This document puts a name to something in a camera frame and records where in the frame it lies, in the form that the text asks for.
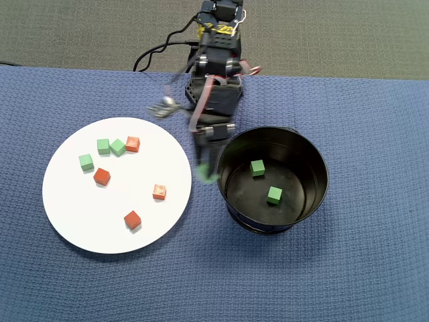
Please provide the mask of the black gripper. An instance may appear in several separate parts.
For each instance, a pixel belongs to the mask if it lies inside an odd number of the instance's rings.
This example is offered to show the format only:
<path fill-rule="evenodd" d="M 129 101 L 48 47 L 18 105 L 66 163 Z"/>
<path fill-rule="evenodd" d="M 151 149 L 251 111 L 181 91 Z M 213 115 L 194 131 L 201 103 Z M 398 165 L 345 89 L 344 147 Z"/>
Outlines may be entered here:
<path fill-rule="evenodd" d="M 230 123 L 243 94 L 241 77 L 192 78 L 192 135 L 196 137 L 196 165 L 202 162 L 202 152 L 208 150 L 206 176 L 215 172 L 217 141 L 205 137 L 207 127 Z"/>

